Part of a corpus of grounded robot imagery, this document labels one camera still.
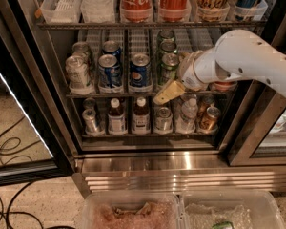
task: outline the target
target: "blue can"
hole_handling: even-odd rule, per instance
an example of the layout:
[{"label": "blue can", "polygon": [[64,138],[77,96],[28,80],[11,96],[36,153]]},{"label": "blue can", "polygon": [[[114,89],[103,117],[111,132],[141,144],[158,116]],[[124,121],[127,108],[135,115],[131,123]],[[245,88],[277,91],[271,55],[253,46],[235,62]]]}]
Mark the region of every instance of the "blue can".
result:
[{"label": "blue can", "polygon": [[150,57],[144,53],[134,54],[130,64],[130,85],[136,88],[151,86]]},{"label": "blue can", "polygon": [[117,58],[117,61],[121,63],[122,49],[116,41],[106,41],[102,48],[103,54],[111,54]]},{"label": "blue can", "polygon": [[121,66],[115,56],[110,54],[100,56],[98,59],[98,71],[101,86],[105,88],[122,86]]}]

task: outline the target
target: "food tray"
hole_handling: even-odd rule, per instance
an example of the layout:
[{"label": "food tray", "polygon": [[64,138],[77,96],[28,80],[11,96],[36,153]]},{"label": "food tray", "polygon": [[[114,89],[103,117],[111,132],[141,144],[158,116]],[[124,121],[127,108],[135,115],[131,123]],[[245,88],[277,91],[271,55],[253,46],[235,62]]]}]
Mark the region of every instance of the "food tray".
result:
[{"label": "food tray", "polygon": [[[165,205],[161,207],[161,213],[157,212],[152,207],[152,211],[149,214],[144,215],[127,215],[127,218],[119,216],[116,218],[116,214],[112,213],[112,208],[118,208],[125,210],[140,210],[146,202],[157,203]],[[102,213],[106,214],[106,219],[102,217]],[[94,229],[94,228],[155,228],[153,225],[157,223],[159,225],[156,228],[163,229],[181,229],[182,219],[179,211],[179,200],[174,194],[165,194],[157,192],[145,192],[145,191],[108,191],[100,193],[92,193],[85,199],[85,204],[82,214],[82,229]]]},{"label": "food tray", "polygon": [[186,228],[212,228],[230,221],[236,228],[285,229],[273,196],[266,191],[218,189],[185,192],[180,196]]},{"label": "food tray", "polygon": [[82,0],[44,0],[40,7],[47,23],[77,23]]}]

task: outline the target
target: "glass door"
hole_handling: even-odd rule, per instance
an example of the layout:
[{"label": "glass door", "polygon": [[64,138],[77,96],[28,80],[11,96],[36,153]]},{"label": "glass door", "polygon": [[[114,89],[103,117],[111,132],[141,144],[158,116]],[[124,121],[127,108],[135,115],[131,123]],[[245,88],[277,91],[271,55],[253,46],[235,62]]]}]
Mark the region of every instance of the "glass door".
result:
[{"label": "glass door", "polygon": [[73,173],[68,145],[0,13],[0,185]]}]

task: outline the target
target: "refrigerator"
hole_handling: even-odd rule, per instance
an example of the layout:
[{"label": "refrigerator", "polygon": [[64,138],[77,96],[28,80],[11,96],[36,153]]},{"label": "refrigerator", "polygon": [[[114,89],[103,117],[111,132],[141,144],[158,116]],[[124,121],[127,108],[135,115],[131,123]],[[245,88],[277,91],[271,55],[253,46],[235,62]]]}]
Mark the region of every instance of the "refrigerator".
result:
[{"label": "refrigerator", "polygon": [[[131,91],[128,79],[132,53],[143,52],[151,59],[156,82],[156,36],[163,29],[174,30],[180,52],[207,50],[226,31],[245,29],[286,53],[286,0],[263,0],[268,9],[259,20],[195,22],[190,18],[176,23],[157,21],[156,14],[145,23],[120,21],[119,0],[114,0],[114,22],[84,23],[80,18],[78,23],[47,23],[40,16],[43,1],[0,0],[0,84],[4,89],[0,99],[14,99],[41,140],[36,153],[45,153],[30,160],[1,162],[0,185],[72,176],[83,197],[91,191],[179,193],[203,187],[286,191],[286,121],[277,132],[273,129],[286,111],[286,98],[254,80],[239,81],[225,92],[210,85],[185,95],[214,97],[222,113],[216,131],[181,134],[174,127],[171,133],[161,134],[154,123],[156,84],[148,93],[137,93]],[[72,45],[87,41],[97,64],[108,40],[122,48],[122,91],[103,93],[95,84],[93,94],[72,94],[65,70]],[[132,131],[133,102],[140,95],[147,99],[151,113],[151,132],[145,135]],[[96,100],[103,135],[85,132],[83,101],[88,97]],[[114,97],[125,101],[129,128],[124,135],[108,131],[108,106]],[[169,107],[173,110],[173,101]]]}]

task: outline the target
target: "refrigerator shelf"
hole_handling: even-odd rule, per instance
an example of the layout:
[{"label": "refrigerator shelf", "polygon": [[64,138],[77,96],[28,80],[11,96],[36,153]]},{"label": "refrigerator shelf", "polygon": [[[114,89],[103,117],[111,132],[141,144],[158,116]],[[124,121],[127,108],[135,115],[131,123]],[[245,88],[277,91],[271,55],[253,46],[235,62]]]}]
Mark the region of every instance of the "refrigerator shelf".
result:
[{"label": "refrigerator shelf", "polygon": [[182,23],[47,23],[41,21],[37,26],[41,30],[126,30],[126,29],[194,29],[194,28],[254,28],[264,27],[266,20],[248,22],[182,22]]}]

